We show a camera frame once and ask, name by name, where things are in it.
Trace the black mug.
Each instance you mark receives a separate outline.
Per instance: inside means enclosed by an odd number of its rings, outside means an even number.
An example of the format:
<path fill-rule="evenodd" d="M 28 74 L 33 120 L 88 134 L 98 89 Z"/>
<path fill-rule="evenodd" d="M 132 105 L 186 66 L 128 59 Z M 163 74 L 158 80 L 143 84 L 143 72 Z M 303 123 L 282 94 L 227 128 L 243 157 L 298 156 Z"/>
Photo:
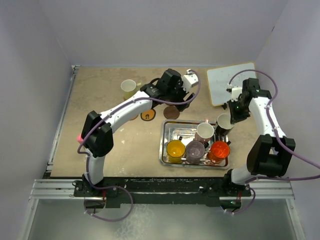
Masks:
<path fill-rule="evenodd" d="M 215 133 L 218 136 L 226 136 L 233 128 L 235 124 L 231 123 L 231 116 L 227 113 L 219 115 L 215 123 Z"/>

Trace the yellow black-rimmed coaster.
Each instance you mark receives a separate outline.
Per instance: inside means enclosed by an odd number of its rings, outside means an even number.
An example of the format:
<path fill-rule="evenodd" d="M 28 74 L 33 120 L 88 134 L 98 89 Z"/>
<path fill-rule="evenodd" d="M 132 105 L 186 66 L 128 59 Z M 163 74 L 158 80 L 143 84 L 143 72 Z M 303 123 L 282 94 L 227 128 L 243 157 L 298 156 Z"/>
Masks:
<path fill-rule="evenodd" d="M 156 111 L 154 109 L 149 109 L 140 114 L 140 118 L 145 122 L 150 122 L 156 117 Z"/>

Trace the yellow-green mug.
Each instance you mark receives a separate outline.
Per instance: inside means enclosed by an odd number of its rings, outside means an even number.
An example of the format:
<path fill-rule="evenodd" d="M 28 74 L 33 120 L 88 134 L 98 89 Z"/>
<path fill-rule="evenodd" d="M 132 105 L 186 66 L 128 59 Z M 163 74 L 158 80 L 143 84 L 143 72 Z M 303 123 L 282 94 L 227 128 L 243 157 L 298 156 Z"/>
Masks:
<path fill-rule="evenodd" d="M 126 101 L 129 98 L 131 98 L 141 87 L 141 83 L 137 83 L 132 79 L 126 79 L 124 80 L 120 88 L 122 90 L 123 99 Z"/>

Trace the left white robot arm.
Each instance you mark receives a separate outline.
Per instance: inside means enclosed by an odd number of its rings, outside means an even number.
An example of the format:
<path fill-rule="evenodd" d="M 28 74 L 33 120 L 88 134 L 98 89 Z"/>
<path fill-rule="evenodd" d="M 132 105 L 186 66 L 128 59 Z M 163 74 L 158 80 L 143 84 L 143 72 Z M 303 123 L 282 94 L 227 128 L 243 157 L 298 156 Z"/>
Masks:
<path fill-rule="evenodd" d="M 133 96 L 116 107 L 101 113 L 91 111 L 77 137 L 77 152 L 87 156 L 85 190 L 91 196 L 98 196 L 103 191 L 101 181 L 104 179 L 105 157 L 114 146 L 113 134 L 122 125 L 160 104 L 177 106 L 180 112 L 184 111 L 197 96 L 197 93 L 190 93 L 190 89 L 200 85 L 196 71 L 188 69 L 185 75 L 181 75 L 169 68 L 161 77 L 144 84 Z"/>

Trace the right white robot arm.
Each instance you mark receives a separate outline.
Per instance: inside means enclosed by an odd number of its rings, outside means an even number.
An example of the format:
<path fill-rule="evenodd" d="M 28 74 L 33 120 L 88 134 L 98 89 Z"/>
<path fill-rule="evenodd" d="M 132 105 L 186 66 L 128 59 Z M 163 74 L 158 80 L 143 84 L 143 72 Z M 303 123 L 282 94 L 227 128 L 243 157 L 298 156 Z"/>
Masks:
<path fill-rule="evenodd" d="M 292 154 L 282 145 L 293 151 L 296 143 L 281 130 L 272 108 L 272 95 L 269 90 L 260 88 L 257 78 L 244 80 L 241 87 L 228 84 L 227 91 L 231 93 L 228 101 L 230 122 L 239 123 L 253 116 L 258 132 L 246 165 L 230 170 L 230 179 L 222 183 L 223 192 L 233 196 L 240 190 L 240 185 L 245 185 L 250 179 L 284 176 Z"/>

